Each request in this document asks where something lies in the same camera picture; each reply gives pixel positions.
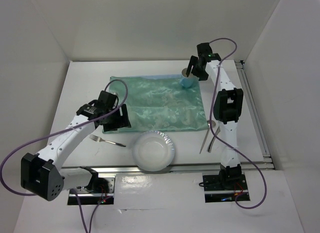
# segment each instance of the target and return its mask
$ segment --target white floor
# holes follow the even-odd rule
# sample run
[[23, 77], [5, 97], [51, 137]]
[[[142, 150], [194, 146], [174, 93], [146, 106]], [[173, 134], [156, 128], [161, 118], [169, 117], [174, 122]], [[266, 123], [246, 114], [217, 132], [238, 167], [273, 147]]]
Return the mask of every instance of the white floor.
[[[169, 181], [168, 174], [151, 175], [150, 182], [157, 190], [132, 191], [128, 200], [128, 189], [125, 193], [122, 187], [115, 192], [114, 205], [99, 206], [92, 233], [303, 233], [283, 172], [263, 173], [267, 197], [260, 207], [251, 210], [241, 209], [234, 202], [205, 203], [203, 188], [198, 186], [201, 174], [172, 175]], [[240, 203], [252, 206], [263, 197], [264, 187], [257, 171], [245, 175], [251, 201]], [[186, 190], [181, 197], [177, 185]], [[83, 233], [79, 208], [68, 206], [67, 199], [66, 191], [52, 202], [38, 196], [25, 197], [14, 233]], [[93, 205], [83, 207], [87, 223], [93, 209]]]
[[[188, 66], [188, 60], [174, 61], [111, 61], [111, 62], [71, 62], [64, 82], [62, 94], [55, 114], [51, 132], [64, 129], [76, 111], [85, 103], [96, 99], [110, 81], [111, 76], [148, 76], [180, 74]], [[238, 72], [233, 60], [226, 60], [223, 66], [237, 88], [241, 88]], [[202, 101], [207, 118], [214, 84], [209, 79], [200, 82]], [[65, 167], [76, 166], [134, 166], [131, 155], [132, 145], [140, 133], [102, 134], [99, 127], [95, 135], [106, 140], [120, 142], [128, 147], [122, 148], [107, 143], [96, 143], [88, 138], [74, 150], [66, 160]], [[219, 163], [222, 148], [217, 140], [212, 152], [206, 149], [212, 138], [210, 133], [202, 154], [199, 154], [206, 130], [193, 132], [169, 132], [176, 146], [172, 164]], [[251, 160], [263, 161], [263, 151], [259, 145], [247, 101], [243, 101], [242, 115], [237, 129], [238, 148]]]

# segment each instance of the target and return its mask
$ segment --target paper plate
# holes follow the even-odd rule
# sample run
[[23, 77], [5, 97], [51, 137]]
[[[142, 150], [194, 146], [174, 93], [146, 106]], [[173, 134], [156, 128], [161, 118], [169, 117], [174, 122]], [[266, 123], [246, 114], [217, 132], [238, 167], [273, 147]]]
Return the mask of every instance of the paper plate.
[[166, 168], [175, 156], [172, 140], [160, 131], [142, 133], [133, 146], [132, 156], [141, 169], [156, 172]]

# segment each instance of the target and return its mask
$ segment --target teal fabric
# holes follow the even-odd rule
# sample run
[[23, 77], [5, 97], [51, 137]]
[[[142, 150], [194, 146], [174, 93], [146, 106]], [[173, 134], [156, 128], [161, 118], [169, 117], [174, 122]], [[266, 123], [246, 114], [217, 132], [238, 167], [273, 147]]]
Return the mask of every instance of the teal fabric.
[[[208, 128], [199, 82], [183, 88], [179, 78], [114, 77], [128, 86], [126, 105], [131, 128], [120, 128], [111, 133], [122, 132], [181, 132], [201, 131]], [[121, 102], [125, 88], [115, 81], [109, 92], [117, 93]]]

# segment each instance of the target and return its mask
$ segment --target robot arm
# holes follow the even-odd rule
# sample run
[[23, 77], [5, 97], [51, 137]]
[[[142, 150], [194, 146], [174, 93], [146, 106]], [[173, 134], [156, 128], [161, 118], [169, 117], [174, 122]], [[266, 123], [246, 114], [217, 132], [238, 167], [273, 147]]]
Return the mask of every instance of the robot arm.
[[[191, 56], [186, 75], [192, 73], [199, 81], [206, 81], [210, 76], [215, 83], [218, 75], [220, 56], [213, 53], [209, 43], [197, 45], [198, 57]], [[237, 125], [242, 111], [243, 90], [237, 89], [229, 79], [223, 66], [217, 86], [217, 96], [213, 106], [214, 118], [220, 127], [220, 138], [233, 147], [237, 147]], [[234, 185], [241, 177], [241, 164], [238, 154], [227, 146], [224, 147], [220, 161], [220, 180], [225, 186]]]
[[111, 112], [116, 101], [119, 101], [116, 95], [101, 91], [98, 100], [83, 105], [76, 112], [66, 128], [71, 130], [60, 134], [36, 154], [25, 154], [21, 160], [21, 186], [47, 201], [54, 200], [63, 190], [76, 187], [98, 192], [102, 190], [99, 186], [107, 189], [108, 182], [99, 178], [95, 170], [89, 167], [62, 169], [62, 166], [82, 140], [99, 125], [103, 126], [104, 131], [131, 127], [125, 104], [108, 118], [84, 124]]
[[[217, 74], [218, 74], [218, 60], [213, 60], [209, 62], [206, 66], [206, 72], [208, 75], [211, 77], [213, 82], [216, 82], [217, 79]], [[230, 92], [237, 92], [235, 90], [236, 87], [235, 85], [231, 82], [229, 79], [225, 69], [221, 65], [220, 67], [220, 76], [219, 76], [219, 85], [217, 86], [218, 92], [221, 92], [220, 94], [225, 95], [227, 98], [226, 103], [232, 104], [234, 100], [231, 100], [230, 97], [228, 97], [228, 91]], [[237, 148], [237, 125], [238, 125], [238, 119], [230, 120], [230, 119], [223, 119], [219, 115], [219, 101], [221, 101], [221, 96], [218, 93], [217, 96], [218, 102], [215, 104], [213, 108], [213, 115], [215, 119], [218, 121], [218, 125], [220, 127], [220, 135], [223, 140], [228, 142], [230, 145], [233, 147]], [[238, 165], [240, 165], [240, 160], [238, 154], [231, 148], [225, 146], [222, 155], [221, 155], [221, 165], [226, 168], [235, 168]]]

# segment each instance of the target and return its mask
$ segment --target fork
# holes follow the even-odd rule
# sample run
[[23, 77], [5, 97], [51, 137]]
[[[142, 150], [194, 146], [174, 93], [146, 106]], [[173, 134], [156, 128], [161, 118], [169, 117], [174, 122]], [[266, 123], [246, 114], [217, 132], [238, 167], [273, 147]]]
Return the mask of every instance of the fork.
[[110, 143], [110, 144], [113, 144], [113, 145], [116, 145], [118, 147], [127, 147], [126, 145], [124, 144], [121, 144], [121, 143], [117, 143], [117, 142], [113, 142], [113, 141], [109, 141], [109, 140], [105, 140], [105, 139], [102, 139], [101, 137], [99, 136], [96, 136], [94, 134], [91, 134], [89, 136], [89, 138], [95, 142], [107, 142], [107, 143]]

